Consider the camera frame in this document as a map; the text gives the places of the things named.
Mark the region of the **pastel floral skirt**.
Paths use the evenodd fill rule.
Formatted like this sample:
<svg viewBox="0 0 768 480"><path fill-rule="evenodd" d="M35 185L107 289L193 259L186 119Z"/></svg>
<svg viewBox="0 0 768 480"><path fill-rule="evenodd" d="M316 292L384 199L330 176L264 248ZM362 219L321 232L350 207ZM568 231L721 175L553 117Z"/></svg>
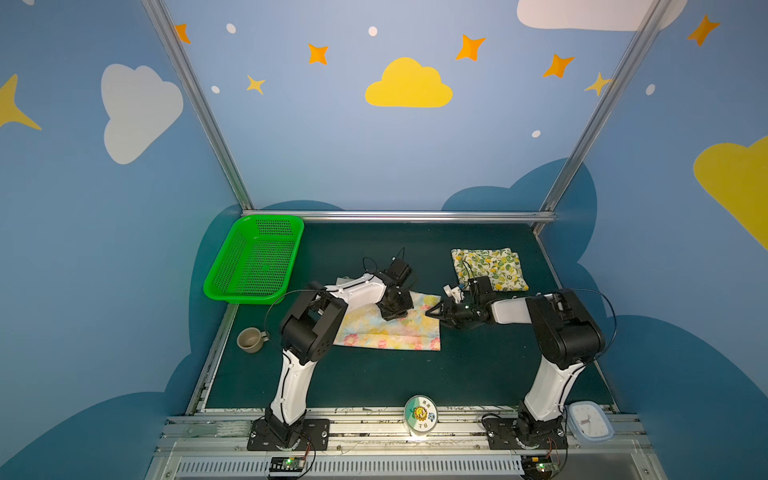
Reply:
<svg viewBox="0 0 768 480"><path fill-rule="evenodd" d="M379 308L369 304L347 313L334 340L335 346L381 350L439 351L440 324L426 312L439 296L412 292L414 307L403 318L384 320Z"/></svg>

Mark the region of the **lemon print skirt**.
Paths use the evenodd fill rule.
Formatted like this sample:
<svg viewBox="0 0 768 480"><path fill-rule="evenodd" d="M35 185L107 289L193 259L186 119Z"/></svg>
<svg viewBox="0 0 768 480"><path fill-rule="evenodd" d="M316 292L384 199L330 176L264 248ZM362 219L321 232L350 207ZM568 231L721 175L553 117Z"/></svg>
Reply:
<svg viewBox="0 0 768 480"><path fill-rule="evenodd" d="M452 249L451 258L459 286L467 288L472 278L488 277L497 292L524 292L529 286L524 279L520 257L510 248Z"/></svg>

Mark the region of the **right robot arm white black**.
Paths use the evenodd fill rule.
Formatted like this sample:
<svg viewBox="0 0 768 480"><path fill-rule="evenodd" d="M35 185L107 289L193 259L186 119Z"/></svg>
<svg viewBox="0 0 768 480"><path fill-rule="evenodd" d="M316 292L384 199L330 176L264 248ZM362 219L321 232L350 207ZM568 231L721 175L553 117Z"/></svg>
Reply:
<svg viewBox="0 0 768 480"><path fill-rule="evenodd" d="M513 432L528 449L554 440L565 429L565 401L587 365L610 348L575 289L529 297L501 298L490 278L474 277L469 290L444 288L445 296L425 315L457 330L482 324L529 324L541 353L533 385L518 407Z"/></svg>

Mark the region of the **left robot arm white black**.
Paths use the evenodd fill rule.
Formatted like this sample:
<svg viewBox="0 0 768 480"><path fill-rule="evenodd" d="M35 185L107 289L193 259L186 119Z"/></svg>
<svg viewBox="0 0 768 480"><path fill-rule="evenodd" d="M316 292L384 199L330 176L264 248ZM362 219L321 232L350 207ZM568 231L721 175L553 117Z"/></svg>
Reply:
<svg viewBox="0 0 768 480"><path fill-rule="evenodd" d="M276 395L264 413L278 448L290 449L301 441L314 370L333 345L345 315L373 305L386 321L406 317L413 309L405 287L411 274L411 266L395 256L384 270L337 285L312 282L300 291L280 324L282 369Z"/></svg>

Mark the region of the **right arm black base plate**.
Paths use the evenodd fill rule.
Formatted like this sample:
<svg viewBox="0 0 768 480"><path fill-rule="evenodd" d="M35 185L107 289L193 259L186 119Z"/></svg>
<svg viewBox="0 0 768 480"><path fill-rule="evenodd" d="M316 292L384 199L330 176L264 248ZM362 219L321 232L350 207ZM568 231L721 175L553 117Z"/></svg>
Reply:
<svg viewBox="0 0 768 480"><path fill-rule="evenodd" d="M568 440L562 423L543 432L522 431L518 419L484 415L480 424L485 430L491 450L549 450L567 449Z"/></svg>

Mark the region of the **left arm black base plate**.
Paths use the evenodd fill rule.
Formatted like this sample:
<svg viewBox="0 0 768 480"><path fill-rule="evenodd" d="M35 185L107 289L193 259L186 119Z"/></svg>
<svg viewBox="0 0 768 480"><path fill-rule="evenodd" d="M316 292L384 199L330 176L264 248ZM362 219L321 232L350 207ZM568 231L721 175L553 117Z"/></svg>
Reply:
<svg viewBox="0 0 768 480"><path fill-rule="evenodd" d="M252 422L246 449L248 451L298 451L306 449L325 451L328 448L330 421L328 419L304 419L296 434L287 442L275 434L268 422L258 418Z"/></svg>

